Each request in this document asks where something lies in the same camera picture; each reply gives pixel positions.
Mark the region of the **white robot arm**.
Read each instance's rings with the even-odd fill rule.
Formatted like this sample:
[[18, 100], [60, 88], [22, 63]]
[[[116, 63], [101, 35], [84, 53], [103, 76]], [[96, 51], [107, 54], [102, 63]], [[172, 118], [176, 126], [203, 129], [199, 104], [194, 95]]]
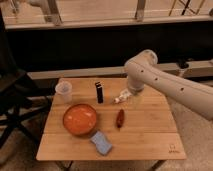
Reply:
[[147, 84], [203, 118], [213, 120], [213, 88], [163, 72], [155, 67], [157, 62], [156, 53], [149, 49], [129, 59], [124, 65], [128, 90], [138, 94]]

